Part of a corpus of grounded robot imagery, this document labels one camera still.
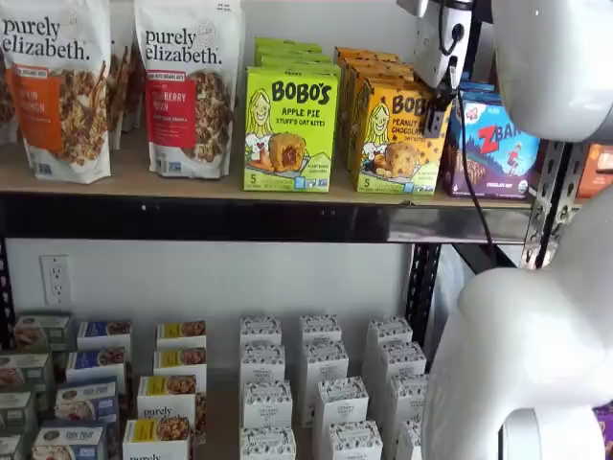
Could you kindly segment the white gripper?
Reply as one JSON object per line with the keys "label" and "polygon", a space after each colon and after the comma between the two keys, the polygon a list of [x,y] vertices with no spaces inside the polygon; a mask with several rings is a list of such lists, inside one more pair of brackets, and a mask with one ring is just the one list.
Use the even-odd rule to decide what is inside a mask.
{"label": "white gripper", "polygon": [[454,99],[465,65],[472,20],[472,1],[416,1],[418,30],[415,46],[415,71],[430,87],[449,78],[450,87],[435,91],[428,104],[425,137],[438,138],[444,114]]}

